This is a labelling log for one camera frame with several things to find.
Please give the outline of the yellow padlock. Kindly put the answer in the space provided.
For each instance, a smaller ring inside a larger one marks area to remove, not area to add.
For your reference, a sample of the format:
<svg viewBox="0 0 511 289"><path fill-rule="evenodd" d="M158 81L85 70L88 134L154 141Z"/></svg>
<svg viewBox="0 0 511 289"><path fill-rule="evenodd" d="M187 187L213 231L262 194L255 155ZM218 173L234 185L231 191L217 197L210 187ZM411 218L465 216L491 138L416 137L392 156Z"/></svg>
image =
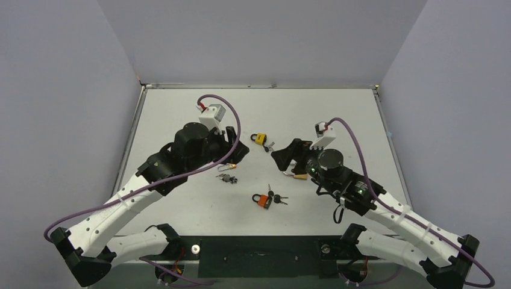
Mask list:
<svg viewBox="0 0 511 289"><path fill-rule="evenodd" d="M273 152L275 143L268 142L268 136L265 133L254 133L250 135L250 139L255 144L261 146L265 152Z"/></svg>

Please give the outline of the large brass padlock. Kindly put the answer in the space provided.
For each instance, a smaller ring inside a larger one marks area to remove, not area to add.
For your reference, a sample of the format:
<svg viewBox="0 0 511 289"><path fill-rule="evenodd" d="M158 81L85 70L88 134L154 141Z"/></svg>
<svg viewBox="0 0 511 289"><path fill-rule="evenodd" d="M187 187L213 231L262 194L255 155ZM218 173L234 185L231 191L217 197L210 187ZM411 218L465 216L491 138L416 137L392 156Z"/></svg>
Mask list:
<svg viewBox="0 0 511 289"><path fill-rule="evenodd" d="M303 181L306 181L308 179L308 175L307 174L296 174L296 173L293 173L293 172L284 171L283 175L291 177L293 179L303 180Z"/></svg>

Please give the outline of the orange black padlock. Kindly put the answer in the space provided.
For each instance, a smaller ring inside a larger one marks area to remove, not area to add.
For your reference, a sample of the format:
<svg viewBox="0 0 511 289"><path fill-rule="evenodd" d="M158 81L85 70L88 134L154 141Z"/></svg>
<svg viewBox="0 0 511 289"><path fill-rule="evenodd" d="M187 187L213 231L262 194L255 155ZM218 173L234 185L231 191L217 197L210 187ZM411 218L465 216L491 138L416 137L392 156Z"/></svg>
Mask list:
<svg viewBox="0 0 511 289"><path fill-rule="evenodd" d="M252 201L256 203L258 206L264 208L265 210L268 210L271 206L271 203L273 202L274 198L273 195L268 194L254 194L252 195Z"/></svg>

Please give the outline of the small brass padlock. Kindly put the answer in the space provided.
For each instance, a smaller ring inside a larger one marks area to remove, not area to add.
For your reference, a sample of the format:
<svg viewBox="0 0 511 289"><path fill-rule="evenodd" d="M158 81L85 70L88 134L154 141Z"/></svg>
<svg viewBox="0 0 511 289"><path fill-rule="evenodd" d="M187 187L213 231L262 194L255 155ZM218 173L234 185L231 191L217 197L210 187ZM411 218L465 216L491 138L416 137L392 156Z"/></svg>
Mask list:
<svg viewBox="0 0 511 289"><path fill-rule="evenodd" d="M234 164L234 163L225 163L225 164L220 164L218 167L217 167L217 171L218 172L224 172L224 171L227 171L227 170L233 170L233 169L236 169L237 168L237 164Z"/></svg>

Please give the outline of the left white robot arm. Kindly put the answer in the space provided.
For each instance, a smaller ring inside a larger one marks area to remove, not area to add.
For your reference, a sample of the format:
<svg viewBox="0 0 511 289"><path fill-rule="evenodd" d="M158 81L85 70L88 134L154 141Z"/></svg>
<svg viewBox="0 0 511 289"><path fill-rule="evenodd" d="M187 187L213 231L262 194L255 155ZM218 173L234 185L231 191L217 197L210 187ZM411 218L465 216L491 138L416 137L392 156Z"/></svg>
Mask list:
<svg viewBox="0 0 511 289"><path fill-rule="evenodd" d="M249 148L236 139L232 126L224 132L187 123L174 140L152 154L101 209L69 229L49 235L81 287L88 287L117 265L146 256L176 257L180 236L167 223L138 234L117 233L145 208L184 184L192 172L212 163L238 164Z"/></svg>

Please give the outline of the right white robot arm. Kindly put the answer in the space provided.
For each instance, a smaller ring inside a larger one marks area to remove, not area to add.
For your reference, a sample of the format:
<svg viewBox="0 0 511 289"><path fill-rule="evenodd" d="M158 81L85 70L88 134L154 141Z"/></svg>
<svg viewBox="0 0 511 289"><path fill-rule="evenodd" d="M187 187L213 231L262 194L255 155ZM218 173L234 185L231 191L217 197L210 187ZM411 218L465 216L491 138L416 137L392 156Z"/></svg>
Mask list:
<svg viewBox="0 0 511 289"><path fill-rule="evenodd" d="M317 195L331 196L342 210L373 220L400 238L376 233L352 223L340 238L348 257L374 256L399 264L426 278L434 288L463 288L480 242L432 225L395 199L381 185L346 167L336 149L311 149L299 138L271 157L280 171L305 173L317 185Z"/></svg>

